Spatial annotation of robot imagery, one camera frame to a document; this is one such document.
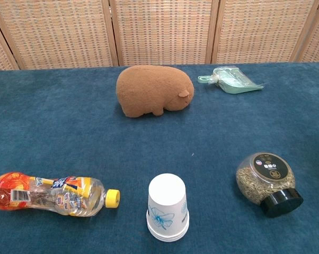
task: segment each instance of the brown plush toy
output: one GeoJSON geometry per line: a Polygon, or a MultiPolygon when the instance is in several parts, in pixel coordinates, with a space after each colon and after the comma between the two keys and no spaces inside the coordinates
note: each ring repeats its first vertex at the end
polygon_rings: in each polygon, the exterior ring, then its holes
{"type": "Polygon", "coordinates": [[[116,84],[118,101],[128,117],[162,115],[163,109],[182,110],[191,102],[193,92],[185,72],[165,66],[129,67],[121,72],[116,84]]]}

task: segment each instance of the white paper cup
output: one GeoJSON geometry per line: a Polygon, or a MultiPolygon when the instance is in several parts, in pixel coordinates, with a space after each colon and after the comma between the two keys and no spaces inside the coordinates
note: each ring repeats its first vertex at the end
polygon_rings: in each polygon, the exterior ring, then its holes
{"type": "Polygon", "coordinates": [[[164,242],[182,238],[189,228],[185,184],[173,174],[156,176],[149,184],[148,211],[150,233],[164,242]]]}

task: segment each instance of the plastic bottle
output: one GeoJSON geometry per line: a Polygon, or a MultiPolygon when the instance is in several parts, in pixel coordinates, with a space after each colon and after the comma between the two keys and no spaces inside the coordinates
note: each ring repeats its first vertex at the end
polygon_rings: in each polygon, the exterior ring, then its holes
{"type": "Polygon", "coordinates": [[[106,191],[95,178],[45,179],[23,173],[0,176],[0,210],[37,208],[88,217],[94,216],[103,206],[117,208],[119,200],[119,190],[106,191]]]}

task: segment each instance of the blue butterfly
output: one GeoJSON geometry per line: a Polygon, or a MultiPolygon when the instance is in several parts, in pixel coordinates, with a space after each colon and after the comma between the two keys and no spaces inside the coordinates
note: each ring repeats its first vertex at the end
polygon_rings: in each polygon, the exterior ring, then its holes
{"type": "Polygon", "coordinates": [[[151,215],[153,221],[155,222],[156,226],[161,226],[164,230],[169,228],[172,224],[172,219],[175,217],[174,213],[167,213],[164,214],[162,211],[158,210],[157,208],[151,208],[149,206],[148,214],[151,215]]]}

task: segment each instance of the plastic packaging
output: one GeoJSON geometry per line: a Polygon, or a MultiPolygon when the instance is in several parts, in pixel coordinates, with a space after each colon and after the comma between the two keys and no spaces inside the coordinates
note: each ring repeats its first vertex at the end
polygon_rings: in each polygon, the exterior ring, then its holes
{"type": "Polygon", "coordinates": [[[23,173],[0,176],[0,210],[37,208],[62,215],[94,216],[103,207],[117,208],[120,192],[104,189],[91,177],[45,179],[23,173]]]}
{"type": "Polygon", "coordinates": [[[216,84],[229,94],[238,94],[261,90],[263,86],[255,84],[236,66],[215,68],[211,76],[199,76],[199,83],[216,84]]]}
{"type": "Polygon", "coordinates": [[[236,181],[242,194],[269,217],[291,212],[303,202],[290,166],[272,153],[247,157],[237,169],[236,181]]]}

